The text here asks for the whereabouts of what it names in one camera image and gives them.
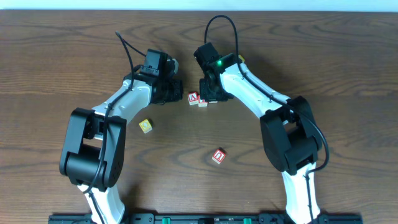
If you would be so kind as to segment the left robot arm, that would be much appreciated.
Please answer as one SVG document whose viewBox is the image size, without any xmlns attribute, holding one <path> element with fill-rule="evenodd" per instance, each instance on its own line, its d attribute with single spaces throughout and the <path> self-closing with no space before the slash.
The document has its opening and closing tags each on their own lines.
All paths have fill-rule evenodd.
<svg viewBox="0 0 398 224">
<path fill-rule="evenodd" d="M 182 99 L 183 83 L 173 78 L 125 77 L 104 103 L 70 115 L 59 170 L 86 197 L 91 213 L 50 217 L 50 223 L 123 223 L 126 208 L 116 182 L 124 163 L 126 130 L 150 104 Z"/>
</svg>

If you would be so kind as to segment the red letter A block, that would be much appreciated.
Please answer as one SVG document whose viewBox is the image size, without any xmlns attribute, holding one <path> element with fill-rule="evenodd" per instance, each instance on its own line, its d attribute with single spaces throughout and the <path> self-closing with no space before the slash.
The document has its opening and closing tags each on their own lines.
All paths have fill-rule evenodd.
<svg viewBox="0 0 398 224">
<path fill-rule="evenodd" d="M 198 93 L 197 92 L 191 92 L 191 93 L 189 93 L 188 95 L 187 95 L 187 97 L 188 97 L 188 103 L 189 103 L 189 105 L 190 106 L 192 106 L 192 105 L 197 105 L 198 104 L 198 102 L 199 102 L 199 95 L 198 95 Z"/>
</svg>

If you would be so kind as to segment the red letter I block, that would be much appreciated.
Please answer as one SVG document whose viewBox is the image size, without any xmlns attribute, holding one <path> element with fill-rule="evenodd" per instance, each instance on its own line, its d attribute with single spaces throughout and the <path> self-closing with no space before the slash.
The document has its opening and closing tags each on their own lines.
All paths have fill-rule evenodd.
<svg viewBox="0 0 398 224">
<path fill-rule="evenodd" d="M 199 107 L 207 107 L 207 106 L 208 106 L 208 102 L 205 101 L 204 99 L 202 99 L 201 96 L 199 96 L 199 99 L 198 99 L 198 106 L 199 106 Z"/>
</svg>

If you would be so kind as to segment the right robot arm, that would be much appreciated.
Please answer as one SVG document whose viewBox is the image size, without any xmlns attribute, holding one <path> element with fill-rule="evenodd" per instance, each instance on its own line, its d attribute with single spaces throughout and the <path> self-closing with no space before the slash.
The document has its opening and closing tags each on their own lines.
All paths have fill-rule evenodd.
<svg viewBox="0 0 398 224">
<path fill-rule="evenodd" d="M 278 93 L 256 77 L 236 54 L 196 51 L 204 78 L 200 94 L 207 102 L 236 97 L 258 118 L 267 158 L 282 174 L 286 213 L 294 223 L 313 223 L 320 214 L 314 175 L 318 152 L 328 148 L 308 101 Z"/>
</svg>

